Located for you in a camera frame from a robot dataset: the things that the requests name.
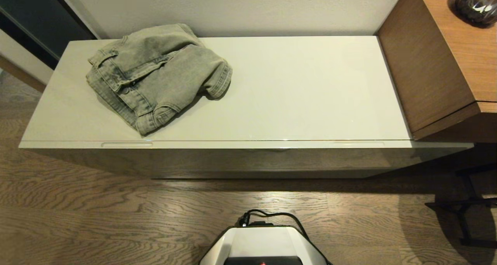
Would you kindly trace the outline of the grey denim shorts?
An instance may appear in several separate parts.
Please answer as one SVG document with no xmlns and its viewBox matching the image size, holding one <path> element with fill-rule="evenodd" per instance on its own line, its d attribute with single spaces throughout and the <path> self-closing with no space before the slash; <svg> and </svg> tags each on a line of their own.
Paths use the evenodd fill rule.
<svg viewBox="0 0 497 265">
<path fill-rule="evenodd" d="M 184 23 L 133 32 L 88 61 L 88 85 L 140 136 L 167 125 L 199 95 L 222 99 L 233 74 L 228 61 Z"/>
</svg>

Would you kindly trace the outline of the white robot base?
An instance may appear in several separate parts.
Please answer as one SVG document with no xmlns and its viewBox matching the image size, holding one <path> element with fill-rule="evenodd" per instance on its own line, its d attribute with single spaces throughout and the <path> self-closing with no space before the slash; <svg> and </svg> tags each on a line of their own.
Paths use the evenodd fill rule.
<svg viewBox="0 0 497 265">
<path fill-rule="evenodd" d="M 199 260 L 198 265 L 332 265 L 293 226 L 230 227 Z"/>
</svg>

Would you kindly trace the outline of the white glossy cabinet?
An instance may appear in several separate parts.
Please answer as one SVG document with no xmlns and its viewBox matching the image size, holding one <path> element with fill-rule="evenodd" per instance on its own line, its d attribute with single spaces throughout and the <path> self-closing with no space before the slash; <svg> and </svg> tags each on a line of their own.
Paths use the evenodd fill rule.
<svg viewBox="0 0 497 265">
<path fill-rule="evenodd" d="M 70 42 L 20 141 L 22 149 L 455 148 L 412 139 L 374 36 L 203 38 L 234 69 L 219 101 L 202 97 L 146 137 L 87 84 L 111 40 Z"/>
</svg>

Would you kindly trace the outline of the brown wooden desk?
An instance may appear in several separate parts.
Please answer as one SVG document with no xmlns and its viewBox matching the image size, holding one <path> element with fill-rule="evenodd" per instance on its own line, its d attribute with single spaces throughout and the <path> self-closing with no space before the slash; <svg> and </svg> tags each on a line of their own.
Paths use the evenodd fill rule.
<svg viewBox="0 0 497 265">
<path fill-rule="evenodd" d="M 497 143 L 497 24 L 471 25 L 455 0 L 398 0 L 377 35 L 415 140 Z"/>
</svg>

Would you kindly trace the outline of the dark glass vase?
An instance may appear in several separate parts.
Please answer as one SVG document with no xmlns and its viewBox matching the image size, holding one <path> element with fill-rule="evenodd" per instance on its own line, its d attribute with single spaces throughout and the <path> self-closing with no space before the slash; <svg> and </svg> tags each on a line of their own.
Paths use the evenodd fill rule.
<svg viewBox="0 0 497 265">
<path fill-rule="evenodd" d="M 455 0 L 456 11 L 467 21 L 480 26 L 497 23 L 497 0 Z"/>
</svg>

